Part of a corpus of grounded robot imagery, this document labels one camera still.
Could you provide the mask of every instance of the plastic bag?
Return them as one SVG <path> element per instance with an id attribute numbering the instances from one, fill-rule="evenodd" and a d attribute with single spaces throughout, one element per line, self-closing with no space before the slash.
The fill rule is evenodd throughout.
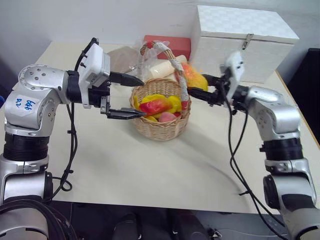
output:
<path id="1" fill-rule="evenodd" d="M 145 44 L 146 42 L 140 42 L 140 44 L 136 44 L 136 46 L 139 46 L 137 48 L 138 51 L 138 58 L 137 58 L 137 65 L 136 70 L 133 72 L 133 75 L 139 78 L 142 81 L 146 81 L 149 79 L 149 69 L 156 64 L 157 56 L 161 53 L 160 50 L 155 48 L 148 48 L 145 51 L 145 54 L 142 56 L 140 54 L 140 48 Z M 168 46 L 168 41 L 162 42 L 164 45 Z"/>
<path id="2" fill-rule="evenodd" d="M 137 65 L 138 52 L 132 47 L 123 46 L 108 52 L 108 55 L 112 72 L 127 73 Z"/>

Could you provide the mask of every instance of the white table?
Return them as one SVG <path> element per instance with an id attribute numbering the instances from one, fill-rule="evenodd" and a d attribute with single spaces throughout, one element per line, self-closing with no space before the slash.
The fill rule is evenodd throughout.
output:
<path id="1" fill-rule="evenodd" d="M 73 70 L 85 45 L 52 42 L 37 63 Z M 101 46 L 105 52 L 120 47 Z M 256 85 L 277 90 L 290 104 L 295 104 L 276 72 L 265 84 Z M 130 93 L 129 87 L 113 85 L 112 107 L 128 107 Z M 171 141 L 158 142 L 140 135 L 131 121 L 107 119 L 99 109 L 84 109 L 77 104 L 78 151 L 72 165 L 74 173 L 68 178 L 73 190 L 60 191 L 55 200 L 256 213 L 249 196 L 238 196 L 244 188 L 229 166 L 228 117 L 225 108 L 210 107 L 193 99 L 186 131 Z M 241 113 L 234 117 L 233 144 L 236 144 L 244 117 Z M 48 170 L 54 176 L 62 175 L 69 160 L 69 129 L 67 110 L 61 105 L 49 143 Z M 303 153 L 309 160 L 319 198 L 319 146 L 304 120 L 300 130 Z M 3 123 L 0 131 L 4 136 Z M 249 118 L 236 159 L 251 189 L 264 203 L 263 177 L 268 172 L 264 165 L 265 154 L 259 152 L 261 143 L 256 123 Z M 3 144 L 4 137 L 1 137 L 0 146 Z"/>

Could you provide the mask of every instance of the white wall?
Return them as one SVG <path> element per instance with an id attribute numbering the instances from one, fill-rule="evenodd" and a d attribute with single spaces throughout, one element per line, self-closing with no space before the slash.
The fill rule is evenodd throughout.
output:
<path id="1" fill-rule="evenodd" d="M 0 60 L 18 74 L 51 41 L 133 44 L 145 34 L 189 37 L 196 5 L 278 12 L 300 37 L 279 66 L 288 81 L 320 48 L 319 0 L 0 0 Z"/>

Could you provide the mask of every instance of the floor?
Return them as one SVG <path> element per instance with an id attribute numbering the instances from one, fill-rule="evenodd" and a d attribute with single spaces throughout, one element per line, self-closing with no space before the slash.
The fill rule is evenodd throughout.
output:
<path id="1" fill-rule="evenodd" d="M 128 213 L 136 213 L 142 221 L 144 240 L 171 240 L 167 209 L 107 204 L 53 201 L 52 207 L 71 220 L 79 240 L 111 240 L 115 225 Z M 221 240 L 276 240 L 278 237 L 263 224 L 257 214 L 193 211 L 206 228 L 217 229 Z M 281 234 L 287 231 L 271 217 L 267 221 Z"/>

